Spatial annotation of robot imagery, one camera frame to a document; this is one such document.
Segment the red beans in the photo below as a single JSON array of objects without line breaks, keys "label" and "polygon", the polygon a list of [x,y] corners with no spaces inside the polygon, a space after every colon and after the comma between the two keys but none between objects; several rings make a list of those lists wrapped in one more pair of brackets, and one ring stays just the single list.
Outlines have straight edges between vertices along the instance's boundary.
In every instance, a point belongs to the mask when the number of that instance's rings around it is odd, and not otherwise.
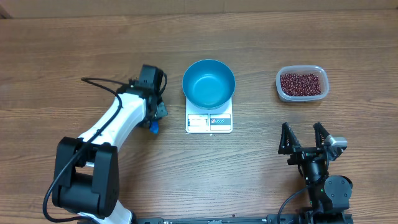
[{"label": "red beans", "polygon": [[285,73],[280,76],[282,91],[288,96],[315,96],[321,94],[320,79],[309,73]]}]

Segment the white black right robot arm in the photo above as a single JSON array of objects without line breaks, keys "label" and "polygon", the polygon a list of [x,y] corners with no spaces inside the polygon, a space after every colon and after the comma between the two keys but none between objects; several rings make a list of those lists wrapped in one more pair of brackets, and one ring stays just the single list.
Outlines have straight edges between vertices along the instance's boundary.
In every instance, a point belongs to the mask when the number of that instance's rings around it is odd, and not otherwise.
[{"label": "white black right robot arm", "polygon": [[[292,194],[280,206],[277,223],[353,223],[349,209],[353,183],[343,175],[330,175],[331,161],[339,158],[348,146],[343,136],[330,134],[321,123],[313,125],[315,146],[303,147],[287,122],[282,124],[279,154],[289,155],[288,165],[297,166],[305,187]],[[297,214],[283,215],[285,206],[296,196],[307,192],[310,206]]]}]

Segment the clear plastic container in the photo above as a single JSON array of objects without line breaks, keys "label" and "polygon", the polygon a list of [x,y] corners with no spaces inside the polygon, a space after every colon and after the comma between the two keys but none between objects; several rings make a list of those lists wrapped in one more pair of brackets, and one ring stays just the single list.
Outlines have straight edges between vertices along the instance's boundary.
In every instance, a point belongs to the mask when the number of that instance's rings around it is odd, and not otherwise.
[{"label": "clear plastic container", "polygon": [[322,100],[330,90],[326,71],[317,65],[281,68],[275,82],[279,98],[290,103]]}]

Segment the blue plastic measuring scoop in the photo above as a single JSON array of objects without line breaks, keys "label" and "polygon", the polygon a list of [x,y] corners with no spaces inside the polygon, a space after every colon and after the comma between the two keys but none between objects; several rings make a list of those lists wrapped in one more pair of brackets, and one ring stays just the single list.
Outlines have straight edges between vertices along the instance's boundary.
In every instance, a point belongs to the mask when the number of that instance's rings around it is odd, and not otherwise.
[{"label": "blue plastic measuring scoop", "polygon": [[150,132],[153,134],[158,134],[159,133],[159,123],[158,121],[152,121],[151,126],[150,126]]}]

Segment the white kitchen scale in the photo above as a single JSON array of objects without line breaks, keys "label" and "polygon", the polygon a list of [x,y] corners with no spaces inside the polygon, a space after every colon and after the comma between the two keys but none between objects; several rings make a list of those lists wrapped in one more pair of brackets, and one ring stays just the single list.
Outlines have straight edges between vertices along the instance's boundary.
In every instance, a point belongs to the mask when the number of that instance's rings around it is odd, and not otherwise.
[{"label": "white kitchen scale", "polygon": [[190,134],[229,134],[233,131],[232,109],[231,98],[212,110],[199,108],[186,99],[185,130]]}]

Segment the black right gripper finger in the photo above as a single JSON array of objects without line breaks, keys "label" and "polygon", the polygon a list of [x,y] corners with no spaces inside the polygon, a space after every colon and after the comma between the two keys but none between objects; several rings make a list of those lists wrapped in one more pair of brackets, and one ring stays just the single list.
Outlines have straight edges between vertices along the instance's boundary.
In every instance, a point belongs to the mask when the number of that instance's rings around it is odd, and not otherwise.
[{"label": "black right gripper finger", "polygon": [[313,125],[315,131],[315,142],[316,147],[325,147],[330,144],[326,142],[326,138],[330,135],[330,133],[323,127],[321,122],[317,122]]},{"label": "black right gripper finger", "polygon": [[296,153],[301,148],[299,140],[290,128],[288,122],[282,124],[278,154],[288,155]]}]

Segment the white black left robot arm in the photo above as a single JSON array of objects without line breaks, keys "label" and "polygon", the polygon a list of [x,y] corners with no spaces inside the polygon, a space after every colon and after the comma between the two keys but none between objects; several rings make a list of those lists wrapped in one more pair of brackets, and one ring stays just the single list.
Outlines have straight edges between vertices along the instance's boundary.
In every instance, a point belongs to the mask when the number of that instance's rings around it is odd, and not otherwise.
[{"label": "white black left robot arm", "polygon": [[135,223],[135,214],[119,201],[118,152],[131,131],[143,127],[159,132],[167,115],[162,94],[167,75],[143,65],[138,79],[111,90],[114,101],[89,130],[64,137],[57,146],[53,182],[42,204],[54,223]]}]

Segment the blue metal bowl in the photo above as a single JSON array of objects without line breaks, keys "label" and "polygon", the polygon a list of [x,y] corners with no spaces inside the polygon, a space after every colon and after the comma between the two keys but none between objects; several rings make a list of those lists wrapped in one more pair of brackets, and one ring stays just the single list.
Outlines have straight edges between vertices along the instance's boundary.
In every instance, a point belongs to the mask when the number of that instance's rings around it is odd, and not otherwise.
[{"label": "blue metal bowl", "polygon": [[182,91],[193,105],[205,110],[223,106],[236,89],[233,71],[215,59],[199,60],[190,65],[182,78]]}]

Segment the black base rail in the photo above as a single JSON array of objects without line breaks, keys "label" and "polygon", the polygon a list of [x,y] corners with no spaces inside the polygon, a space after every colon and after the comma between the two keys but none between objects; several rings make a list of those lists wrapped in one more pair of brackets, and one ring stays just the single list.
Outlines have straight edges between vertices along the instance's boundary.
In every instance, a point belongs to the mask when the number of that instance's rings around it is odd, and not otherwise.
[{"label": "black base rail", "polygon": [[233,217],[233,218],[183,218],[183,219],[163,219],[163,218],[135,218],[136,224],[353,224],[352,215],[318,215],[313,220],[305,219],[305,216],[298,214],[270,214],[266,217]]}]

